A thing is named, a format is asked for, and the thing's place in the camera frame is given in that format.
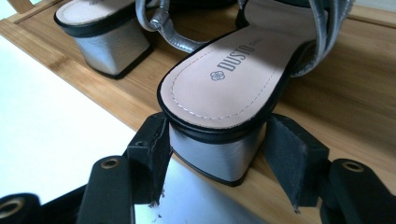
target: sandal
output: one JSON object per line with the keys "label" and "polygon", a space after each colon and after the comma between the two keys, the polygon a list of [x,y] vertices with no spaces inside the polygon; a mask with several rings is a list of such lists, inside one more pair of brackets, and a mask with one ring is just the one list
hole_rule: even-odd
{"label": "sandal", "polygon": [[201,46],[163,78],[158,100],[184,162],[223,184],[243,181],[287,81],[323,60],[352,6],[306,2],[239,1],[237,24],[246,26]]}
{"label": "sandal", "polygon": [[[225,7],[235,0],[176,0],[176,7]],[[143,13],[160,7],[158,0],[139,5]],[[54,14],[55,22],[76,42],[87,65],[97,73],[123,78],[151,53],[135,21],[134,0],[73,0]]]}

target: ankle strap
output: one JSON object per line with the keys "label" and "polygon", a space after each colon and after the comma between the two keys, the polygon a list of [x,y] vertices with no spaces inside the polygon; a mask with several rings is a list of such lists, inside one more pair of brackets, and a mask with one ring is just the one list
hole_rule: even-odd
{"label": "ankle strap", "polygon": [[191,53],[206,42],[191,40],[180,35],[169,17],[169,0],[156,1],[159,7],[150,21],[146,17],[146,0],[136,0],[136,17],[143,28],[148,31],[158,31],[163,38],[176,49]]}
{"label": "ankle strap", "polygon": [[[344,19],[347,17],[352,8],[354,0],[308,0],[314,14],[315,24],[317,28],[316,41],[309,43],[305,50],[302,62],[296,67],[292,73],[292,77],[299,77],[312,71],[330,52],[338,32]],[[295,0],[301,4],[306,0]],[[325,8],[330,8],[329,22],[327,23],[327,15]]]}

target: wooden plank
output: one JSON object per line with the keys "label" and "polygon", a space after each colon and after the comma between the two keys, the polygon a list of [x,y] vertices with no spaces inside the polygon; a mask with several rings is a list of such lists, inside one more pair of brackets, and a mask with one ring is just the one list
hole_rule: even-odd
{"label": "wooden plank", "polygon": [[396,13],[392,11],[363,7],[355,4],[348,17],[352,20],[396,28]]}

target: bamboo surface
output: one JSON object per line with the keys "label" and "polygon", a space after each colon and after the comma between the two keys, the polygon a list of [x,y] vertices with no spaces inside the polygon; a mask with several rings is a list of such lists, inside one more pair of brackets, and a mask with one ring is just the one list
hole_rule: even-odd
{"label": "bamboo surface", "polygon": [[[0,21],[0,34],[134,130],[160,111],[158,83],[186,53],[145,33],[154,51],[121,80],[92,71],[73,39],[53,21],[67,1],[46,1],[23,15]],[[235,29],[237,6],[175,8],[172,19],[183,35],[207,40]],[[396,194],[396,29],[348,19],[330,55],[311,74],[293,78],[275,112],[299,122],[331,149],[330,159],[370,166]],[[236,188],[207,180],[269,223],[320,223],[317,208],[296,215],[262,153]]]}

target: metal grommet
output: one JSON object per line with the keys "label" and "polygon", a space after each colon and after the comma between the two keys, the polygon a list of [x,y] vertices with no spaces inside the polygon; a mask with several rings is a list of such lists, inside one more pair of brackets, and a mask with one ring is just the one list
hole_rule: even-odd
{"label": "metal grommet", "polygon": [[112,158],[112,159],[108,159],[106,161],[102,161],[101,166],[104,169],[111,169],[111,168],[118,166],[119,164],[120,164],[119,160]]}
{"label": "metal grommet", "polygon": [[354,161],[345,161],[345,162],[343,162],[343,166],[346,169],[348,169],[349,171],[352,171],[352,172],[359,172],[360,173],[360,172],[364,171],[364,168],[360,164],[358,164],[358,163],[356,163]]}
{"label": "metal grommet", "polygon": [[137,147],[146,147],[148,145],[148,143],[145,142],[145,141],[138,141],[138,142],[135,143],[135,145]]}
{"label": "metal grommet", "polygon": [[23,208],[24,199],[15,198],[0,204],[0,219],[10,217]]}

